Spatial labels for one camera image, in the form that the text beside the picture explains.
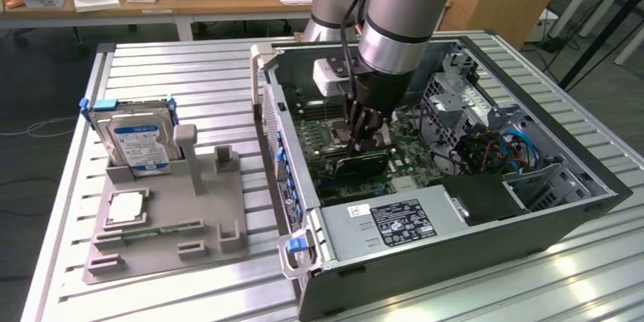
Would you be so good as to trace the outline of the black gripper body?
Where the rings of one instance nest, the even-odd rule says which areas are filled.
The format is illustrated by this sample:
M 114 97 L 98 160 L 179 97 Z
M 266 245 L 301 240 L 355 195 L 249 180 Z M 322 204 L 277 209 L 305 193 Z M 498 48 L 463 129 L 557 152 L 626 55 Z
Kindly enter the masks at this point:
M 357 75 L 355 100 L 377 112 L 391 112 L 399 105 L 410 83 L 410 73 L 369 72 Z

